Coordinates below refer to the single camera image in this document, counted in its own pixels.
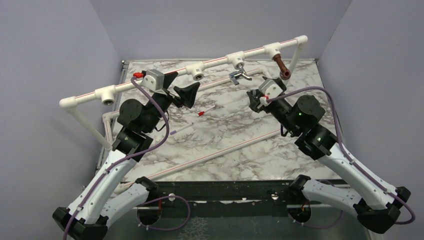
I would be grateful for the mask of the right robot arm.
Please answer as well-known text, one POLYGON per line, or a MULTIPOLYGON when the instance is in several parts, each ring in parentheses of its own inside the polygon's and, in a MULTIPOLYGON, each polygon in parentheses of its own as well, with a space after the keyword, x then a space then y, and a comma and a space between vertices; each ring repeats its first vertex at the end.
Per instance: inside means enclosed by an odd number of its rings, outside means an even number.
POLYGON ((283 137, 295 138, 303 154, 330 168, 350 186, 345 190, 299 175, 288 187, 289 199, 303 206, 311 202, 332 206, 356 217, 368 230, 384 234, 399 224, 401 209, 408 207, 411 192, 379 178, 347 150, 336 112, 332 114, 334 131, 321 125, 326 111, 310 91, 325 89, 309 86, 287 92, 280 78, 265 78, 258 88, 246 93, 252 111, 271 114, 279 122, 283 137))

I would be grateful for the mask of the chrome metal faucet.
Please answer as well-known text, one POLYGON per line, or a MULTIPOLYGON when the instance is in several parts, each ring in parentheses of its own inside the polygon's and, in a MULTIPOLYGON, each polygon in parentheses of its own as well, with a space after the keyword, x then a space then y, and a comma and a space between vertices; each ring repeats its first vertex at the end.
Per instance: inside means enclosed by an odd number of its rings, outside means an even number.
POLYGON ((243 67, 243 66, 241 66, 241 65, 239 65, 239 66, 236 68, 236 71, 231 72, 228 76, 229 76, 230 81, 231 81, 231 82, 232 82, 235 86, 237 86, 237 85, 239 85, 239 84, 240 84, 240 83, 239 83, 239 79, 240 79, 240 78, 245 79, 245 80, 247 80, 247 81, 251 81, 251 80, 252 80, 252 77, 251 77, 251 76, 249 76, 249 75, 247 74, 247 72, 245 71, 244 67, 243 67))

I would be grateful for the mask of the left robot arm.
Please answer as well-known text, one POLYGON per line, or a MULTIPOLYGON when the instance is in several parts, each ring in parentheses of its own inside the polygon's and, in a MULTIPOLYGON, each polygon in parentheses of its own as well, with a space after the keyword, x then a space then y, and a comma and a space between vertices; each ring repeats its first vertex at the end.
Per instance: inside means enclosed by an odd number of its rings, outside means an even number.
POLYGON ((168 108, 171 105, 192 108, 199 87, 199 83, 183 88, 175 86, 174 93, 167 89, 154 93, 146 104, 129 98, 120 105, 117 122, 122 128, 100 170, 77 199, 67 207, 58 207, 52 215, 63 230, 63 239, 102 240, 109 228, 132 208, 155 203, 157 184, 145 176, 118 196, 112 197, 112 194, 144 154, 157 149, 171 134, 165 116, 168 108), (148 134, 160 119, 165 121, 165 137, 153 144, 148 134))

